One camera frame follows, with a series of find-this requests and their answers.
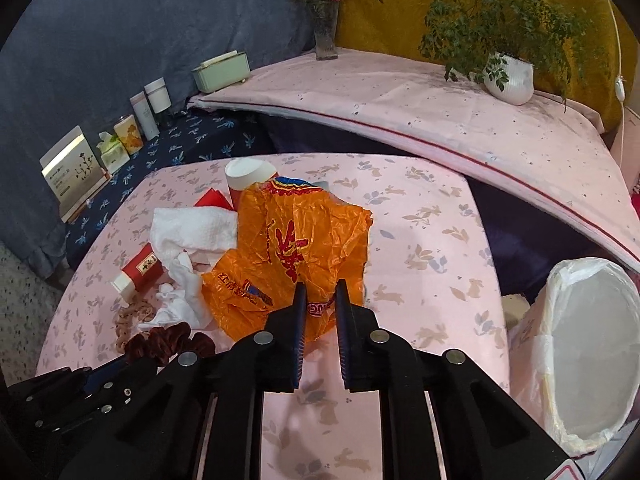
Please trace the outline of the orange plastic bag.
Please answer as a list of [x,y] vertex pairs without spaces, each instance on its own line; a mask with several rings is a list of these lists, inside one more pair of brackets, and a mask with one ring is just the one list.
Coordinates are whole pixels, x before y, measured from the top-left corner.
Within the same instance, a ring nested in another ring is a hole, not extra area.
[[334,290],[345,281],[361,301],[370,210],[306,181],[275,177],[246,188],[235,248],[203,276],[202,293],[217,325],[234,341],[260,330],[269,313],[307,291],[307,340],[335,326]]

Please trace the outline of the red paper box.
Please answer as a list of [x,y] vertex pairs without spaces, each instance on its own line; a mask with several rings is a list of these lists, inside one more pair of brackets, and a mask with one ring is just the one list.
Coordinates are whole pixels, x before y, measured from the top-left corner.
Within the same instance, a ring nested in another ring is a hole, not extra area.
[[232,203],[220,191],[210,188],[195,204],[195,207],[218,207],[233,210]]

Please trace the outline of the red white paper cup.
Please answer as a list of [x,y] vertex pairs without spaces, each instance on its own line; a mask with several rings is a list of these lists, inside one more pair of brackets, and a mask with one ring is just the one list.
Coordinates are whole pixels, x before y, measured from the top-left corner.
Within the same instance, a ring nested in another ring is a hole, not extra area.
[[224,167],[228,189],[233,208],[240,203],[240,197],[244,190],[254,183],[262,183],[277,177],[277,168],[271,162],[263,159],[240,157],[230,160]]

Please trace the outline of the white lined trash bin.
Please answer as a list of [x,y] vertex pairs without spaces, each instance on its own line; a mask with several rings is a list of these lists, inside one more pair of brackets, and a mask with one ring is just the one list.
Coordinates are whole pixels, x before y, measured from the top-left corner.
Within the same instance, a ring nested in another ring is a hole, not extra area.
[[509,333],[510,393],[573,457],[623,427],[639,389],[639,294],[618,264],[564,260]]

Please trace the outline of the dark red scrunchie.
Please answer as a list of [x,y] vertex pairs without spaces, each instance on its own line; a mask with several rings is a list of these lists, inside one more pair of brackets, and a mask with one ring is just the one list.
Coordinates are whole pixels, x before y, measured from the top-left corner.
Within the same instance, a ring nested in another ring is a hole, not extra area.
[[164,367],[174,356],[184,352],[193,352],[198,358],[209,358],[216,353],[216,346],[208,335],[192,334],[187,322],[154,327],[146,336],[137,334],[125,344],[128,363],[148,359],[156,366]]

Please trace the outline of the pink rabbit print tablecloth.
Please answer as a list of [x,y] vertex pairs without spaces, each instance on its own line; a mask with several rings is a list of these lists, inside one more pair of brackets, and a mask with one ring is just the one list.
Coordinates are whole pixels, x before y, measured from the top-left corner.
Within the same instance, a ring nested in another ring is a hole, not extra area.
[[[364,301],[378,324],[413,347],[459,348],[499,385],[509,382],[506,324],[485,231],[464,177],[424,159],[382,155],[274,155],[282,176],[328,188],[370,210]],[[116,354],[113,286],[149,239],[154,210],[193,205],[227,189],[224,162],[157,170],[125,196],[78,266],[53,315],[37,368],[97,366]],[[302,382],[265,398],[266,479],[381,477],[378,398],[343,387],[337,339],[308,348]]]

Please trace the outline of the crumpled white tissue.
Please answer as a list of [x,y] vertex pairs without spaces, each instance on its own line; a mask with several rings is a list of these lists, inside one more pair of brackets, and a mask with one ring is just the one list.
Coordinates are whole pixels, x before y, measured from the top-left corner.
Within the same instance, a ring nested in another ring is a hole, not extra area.
[[174,284],[161,284],[156,293],[160,308],[149,322],[138,324],[138,330],[152,330],[181,322],[192,330],[204,330],[213,321],[202,295],[203,280],[195,272],[186,252],[171,260],[168,276]]

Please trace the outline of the white towel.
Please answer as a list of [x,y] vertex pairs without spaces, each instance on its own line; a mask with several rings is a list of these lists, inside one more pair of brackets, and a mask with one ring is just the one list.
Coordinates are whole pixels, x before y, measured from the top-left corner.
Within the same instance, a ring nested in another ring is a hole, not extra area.
[[154,255],[165,268],[182,254],[214,266],[236,247],[238,214],[214,206],[155,208],[150,231]]

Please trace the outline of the red white small box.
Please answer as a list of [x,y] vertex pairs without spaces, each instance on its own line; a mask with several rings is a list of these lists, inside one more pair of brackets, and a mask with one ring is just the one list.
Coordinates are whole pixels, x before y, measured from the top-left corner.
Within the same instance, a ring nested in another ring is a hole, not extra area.
[[145,290],[163,275],[163,265],[150,243],[146,243],[112,281],[123,300],[130,302],[137,292]]

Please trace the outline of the navy floral cloth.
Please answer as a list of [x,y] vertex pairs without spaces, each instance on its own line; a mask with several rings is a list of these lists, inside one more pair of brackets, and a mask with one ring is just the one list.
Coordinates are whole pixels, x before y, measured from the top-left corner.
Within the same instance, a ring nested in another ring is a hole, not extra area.
[[78,268],[107,222],[148,174],[192,162],[273,152],[268,128],[251,114],[232,110],[209,113],[196,108],[179,113],[174,124],[133,154],[130,162],[67,225],[68,265]]

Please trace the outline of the green tissue pack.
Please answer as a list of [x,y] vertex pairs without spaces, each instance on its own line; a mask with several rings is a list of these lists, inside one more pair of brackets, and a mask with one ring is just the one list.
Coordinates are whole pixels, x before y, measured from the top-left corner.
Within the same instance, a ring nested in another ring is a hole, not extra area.
[[110,174],[114,174],[129,162],[129,154],[116,134],[102,131],[99,133],[99,138],[100,142],[96,147],[100,152],[103,166]]

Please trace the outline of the mint green tissue box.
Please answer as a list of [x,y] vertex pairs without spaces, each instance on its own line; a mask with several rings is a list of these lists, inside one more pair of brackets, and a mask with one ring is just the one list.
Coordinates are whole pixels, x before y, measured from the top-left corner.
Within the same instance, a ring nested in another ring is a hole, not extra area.
[[233,50],[201,62],[192,70],[192,76],[198,90],[213,93],[246,81],[250,76],[250,64],[244,51]]

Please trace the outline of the pink dotted cloth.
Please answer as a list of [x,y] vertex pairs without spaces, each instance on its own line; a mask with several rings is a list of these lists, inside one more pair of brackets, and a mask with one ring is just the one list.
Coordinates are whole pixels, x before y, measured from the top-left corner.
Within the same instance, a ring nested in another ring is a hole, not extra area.
[[552,214],[639,269],[639,219],[600,115],[536,93],[502,102],[442,66],[343,49],[253,70],[242,84],[198,94],[201,110],[254,110],[350,131],[491,184]]

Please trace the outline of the white tall tube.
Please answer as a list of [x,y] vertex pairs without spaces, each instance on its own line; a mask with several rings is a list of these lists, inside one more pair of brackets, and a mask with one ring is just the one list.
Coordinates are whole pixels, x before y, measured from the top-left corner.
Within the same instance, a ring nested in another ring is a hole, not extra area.
[[137,121],[142,129],[145,139],[148,141],[152,141],[160,134],[160,130],[158,130],[149,101],[146,98],[145,93],[141,91],[135,96],[132,96],[129,101],[132,108],[134,109],[134,114],[136,115]]

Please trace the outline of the white cylindrical jar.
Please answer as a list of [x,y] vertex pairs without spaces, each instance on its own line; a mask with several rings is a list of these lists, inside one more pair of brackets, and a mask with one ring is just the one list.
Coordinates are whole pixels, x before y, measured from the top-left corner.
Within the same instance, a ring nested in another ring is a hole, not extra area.
[[171,108],[171,99],[163,77],[146,84],[144,92],[155,114],[163,113]]

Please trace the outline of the glass vase pink flowers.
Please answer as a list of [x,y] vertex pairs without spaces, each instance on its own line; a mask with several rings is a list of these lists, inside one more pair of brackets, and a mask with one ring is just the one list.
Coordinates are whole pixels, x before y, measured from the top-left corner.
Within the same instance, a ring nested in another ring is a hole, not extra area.
[[303,3],[308,10],[314,31],[314,54],[317,61],[338,58],[334,44],[338,9],[343,0],[294,0]]

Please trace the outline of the green plant white pot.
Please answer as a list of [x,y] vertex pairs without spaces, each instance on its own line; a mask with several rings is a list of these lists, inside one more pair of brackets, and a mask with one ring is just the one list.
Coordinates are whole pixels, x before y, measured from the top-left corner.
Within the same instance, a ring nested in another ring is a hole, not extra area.
[[500,90],[515,80],[506,70],[515,58],[566,96],[574,81],[585,81],[590,29],[585,11],[555,0],[432,0],[419,51],[445,66],[447,80],[463,76]]

